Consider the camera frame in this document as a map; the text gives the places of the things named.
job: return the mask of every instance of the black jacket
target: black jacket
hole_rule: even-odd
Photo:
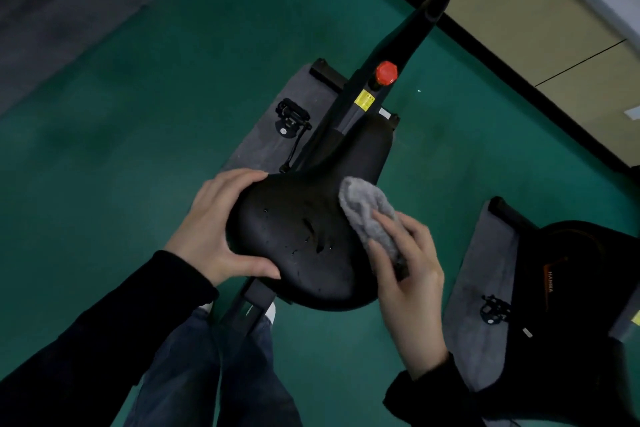
[[[196,269],[156,252],[0,382],[0,425],[111,425],[169,333],[217,297]],[[452,357],[417,382],[402,372],[385,405],[412,425],[484,425]]]

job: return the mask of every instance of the green floor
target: green floor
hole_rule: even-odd
[[[300,66],[322,56],[350,75],[409,10],[400,0],[156,0],[3,116],[0,376],[164,244]],[[387,102],[402,122],[380,186],[430,225],[447,295],[494,195],[539,225],[640,230],[636,189],[443,33]],[[330,314],[279,303],[273,333],[305,425],[398,424],[380,404],[401,363],[377,304]],[[638,407],[637,332],[628,351]]]

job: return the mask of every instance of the red emergency stop button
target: red emergency stop button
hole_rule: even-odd
[[[379,85],[389,86],[398,79],[398,67],[391,61],[382,61],[376,68],[376,81]]]

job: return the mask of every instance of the gray mat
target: gray mat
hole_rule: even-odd
[[[0,0],[0,114],[152,0]]]
[[[247,134],[225,165],[222,166],[223,171],[248,167],[250,169],[260,169],[260,171],[266,171],[269,174],[277,174],[279,172],[280,166],[287,160],[295,142],[295,139],[282,137],[275,127],[275,123],[278,120],[276,107],[284,98],[292,99],[304,108],[309,113],[310,122],[313,126],[312,130],[306,131],[305,135],[302,136],[292,162],[296,160],[300,149],[311,138],[317,125],[337,96],[336,92],[311,76],[309,68],[311,68],[311,65],[307,64],[291,77],[273,100],[273,103],[267,108],[267,111],[253,126],[252,131]]]
[[[445,341],[471,391],[495,382],[504,366],[508,324],[486,324],[482,295],[511,302],[518,234],[484,204],[443,318]],[[509,427],[510,421],[487,421]]]

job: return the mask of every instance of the black bicycle seat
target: black bicycle seat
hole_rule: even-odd
[[[319,164],[269,175],[241,194],[227,236],[237,253],[278,266],[281,280],[262,281],[280,297],[321,310],[356,309],[376,299],[376,278],[338,190],[347,176],[377,183],[392,141],[387,119],[364,115]]]

